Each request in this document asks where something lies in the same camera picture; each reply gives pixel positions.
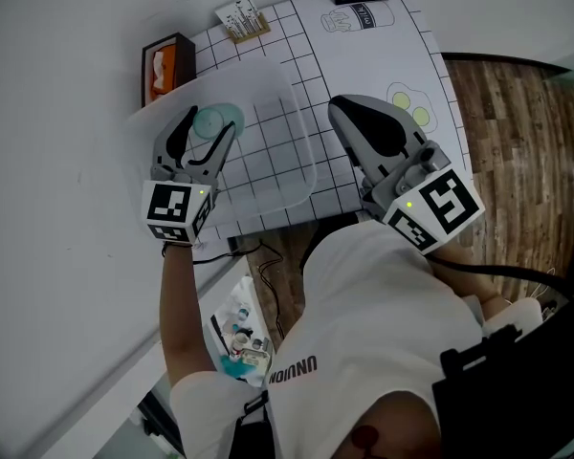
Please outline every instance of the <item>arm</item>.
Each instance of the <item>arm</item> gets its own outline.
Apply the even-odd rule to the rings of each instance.
[[[432,254],[449,262],[475,265],[469,252],[461,247],[455,239],[439,249],[434,250]],[[433,269],[433,274],[451,287],[456,295],[459,297],[475,295],[480,301],[482,314],[485,316],[485,319],[494,317],[510,306],[510,303],[496,291],[489,275],[454,271],[453,269],[434,264],[433,262],[430,262],[430,265]]]
[[[191,248],[166,248],[160,334],[170,385],[200,371],[214,371],[202,336],[202,320],[195,289]]]

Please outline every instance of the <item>tissue box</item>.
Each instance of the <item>tissue box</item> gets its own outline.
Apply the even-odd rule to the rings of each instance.
[[[195,44],[182,34],[149,44],[143,48],[142,107],[195,78]]]

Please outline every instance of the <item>printed drawing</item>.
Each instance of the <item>printed drawing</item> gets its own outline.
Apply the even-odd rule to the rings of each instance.
[[[425,92],[412,90],[395,81],[386,90],[386,101],[407,111],[424,133],[431,133],[438,127],[430,98]]]
[[[362,29],[392,26],[394,23],[395,16],[387,2],[347,5],[321,16],[321,24],[329,33],[361,31]]]

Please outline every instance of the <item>white wall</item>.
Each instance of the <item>white wall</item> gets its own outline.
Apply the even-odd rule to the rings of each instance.
[[[416,0],[440,50],[574,66],[574,0]]]
[[[142,45],[228,1],[0,0],[0,456],[157,327],[158,246],[107,139],[138,108]],[[444,51],[574,55],[574,0],[419,1]]]

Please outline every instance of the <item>person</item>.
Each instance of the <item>person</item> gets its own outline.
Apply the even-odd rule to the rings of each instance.
[[[472,263],[455,241],[433,254]],[[236,423],[260,390],[214,368],[191,260],[189,248],[166,249],[160,323],[170,403],[188,459],[234,457]],[[266,378],[276,457],[440,457],[431,392],[444,378],[439,356],[480,343],[485,320],[509,307],[491,279],[431,264],[392,228],[367,221],[320,241],[303,287],[303,315]]]

